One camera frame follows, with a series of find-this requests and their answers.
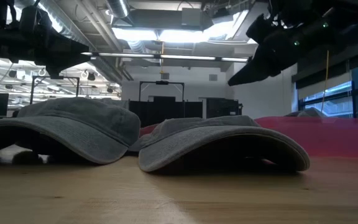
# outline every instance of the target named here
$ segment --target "gray baseball cap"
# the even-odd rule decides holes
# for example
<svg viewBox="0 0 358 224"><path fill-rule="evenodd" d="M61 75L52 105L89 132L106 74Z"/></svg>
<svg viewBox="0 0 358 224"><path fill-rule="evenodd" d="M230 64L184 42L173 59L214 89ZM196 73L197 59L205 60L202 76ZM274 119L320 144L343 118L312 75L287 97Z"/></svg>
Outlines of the gray baseball cap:
<svg viewBox="0 0 358 224"><path fill-rule="evenodd" d="M19 141L22 146L36 144L34 148L41 150L33 150L39 154L74 152L96 164L108 164L138 140L139 129L136 114L120 106L87 98L48 100L23 107L16 118L0 119L0 149Z"/></svg>
<svg viewBox="0 0 358 224"><path fill-rule="evenodd" d="M193 152L200 149L202 156ZM197 155L200 162L210 156L218 163L257 157L296 171L310 166L309 156L299 144L284 134L261 128L248 116L165 120L129 151L139 152L139 166L146 172L173 164L187 154Z"/></svg>

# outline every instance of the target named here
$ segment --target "ceiling vent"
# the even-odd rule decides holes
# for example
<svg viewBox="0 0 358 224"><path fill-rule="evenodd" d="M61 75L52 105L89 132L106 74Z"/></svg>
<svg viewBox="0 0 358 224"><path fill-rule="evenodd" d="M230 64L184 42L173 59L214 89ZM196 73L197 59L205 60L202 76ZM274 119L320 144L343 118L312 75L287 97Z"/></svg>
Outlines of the ceiling vent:
<svg viewBox="0 0 358 224"><path fill-rule="evenodd" d="M212 82L217 82L218 81L218 75L210 74L209 75L209 80L212 81Z"/></svg>
<svg viewBox="0 0 358 224"><path fill-rule="evenodd" d="M161 73L161 79L162 80L168 80L169 79L169 73Z"/></svg>

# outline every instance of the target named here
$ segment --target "wooden table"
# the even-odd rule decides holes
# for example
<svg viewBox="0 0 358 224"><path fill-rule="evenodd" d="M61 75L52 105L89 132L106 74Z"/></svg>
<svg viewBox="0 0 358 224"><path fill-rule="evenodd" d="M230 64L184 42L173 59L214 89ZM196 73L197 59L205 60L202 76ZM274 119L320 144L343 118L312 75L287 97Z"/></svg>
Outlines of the wooden table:
<svg viewBox="0 0 358 224"><path fill-rule="evenodd" d="M358 223L358 159L311 165L298 175L169 176L142 172L136 157L0 163L0 223Z"/></svg>

